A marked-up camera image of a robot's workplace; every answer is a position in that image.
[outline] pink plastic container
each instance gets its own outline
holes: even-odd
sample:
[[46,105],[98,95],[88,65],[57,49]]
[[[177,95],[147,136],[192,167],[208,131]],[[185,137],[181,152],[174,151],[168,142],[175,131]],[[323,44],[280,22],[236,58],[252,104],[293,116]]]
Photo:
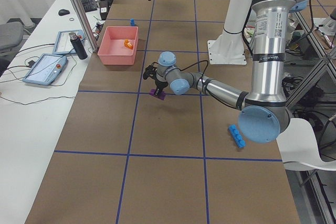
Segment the pink plastic container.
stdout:
[[[125,47],[125,39],[129,40],[133,49]],[[133,65],[137,46],[137,26],[108,26],[98,56],[104,65]]]

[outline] black cylinder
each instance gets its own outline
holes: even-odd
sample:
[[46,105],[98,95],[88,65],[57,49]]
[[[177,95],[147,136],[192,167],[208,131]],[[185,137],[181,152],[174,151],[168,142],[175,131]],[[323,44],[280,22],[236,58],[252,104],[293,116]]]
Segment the black cylinder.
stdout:
[[82,41],[80,41],[80,38],[75,33],[69,33],[69,36],[70,36],[70,42],[74,47],[74,50],[78,55],[78,58],[81,60],[86,59],[88,55],[85,52],[83,43]]

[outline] keyboard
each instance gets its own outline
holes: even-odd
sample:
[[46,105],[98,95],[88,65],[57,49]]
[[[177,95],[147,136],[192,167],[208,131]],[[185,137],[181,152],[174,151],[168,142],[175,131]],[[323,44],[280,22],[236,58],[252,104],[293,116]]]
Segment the keyboard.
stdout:
[[85,12],[91,12],[93,10],[97,10],[97,5],[95,0],[80,0],[84,7]]

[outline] purple object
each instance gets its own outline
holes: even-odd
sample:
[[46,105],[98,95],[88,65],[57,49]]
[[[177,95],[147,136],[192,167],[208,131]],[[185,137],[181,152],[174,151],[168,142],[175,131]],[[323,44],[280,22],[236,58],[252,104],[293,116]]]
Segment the purple object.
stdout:
[[159,95],[155,94],[156,90],[155,89],[151,89],[151,92],[149,93],[151,96],[159,98],[160,100],[164,100],[164,98],[166,97],[166,93],[164,91],[162,91]]

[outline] computer mouse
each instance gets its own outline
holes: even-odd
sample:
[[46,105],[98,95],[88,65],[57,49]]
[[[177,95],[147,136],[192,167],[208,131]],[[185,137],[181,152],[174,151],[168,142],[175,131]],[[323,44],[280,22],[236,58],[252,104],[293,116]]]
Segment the computer mouse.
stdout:
[[67,15],[69,13],[70,13],[70,11],[69,10],[65,10],[65,9],[61,9],[61,10],[58,11],[58,15],[59,16],[64,16],[64,15]]

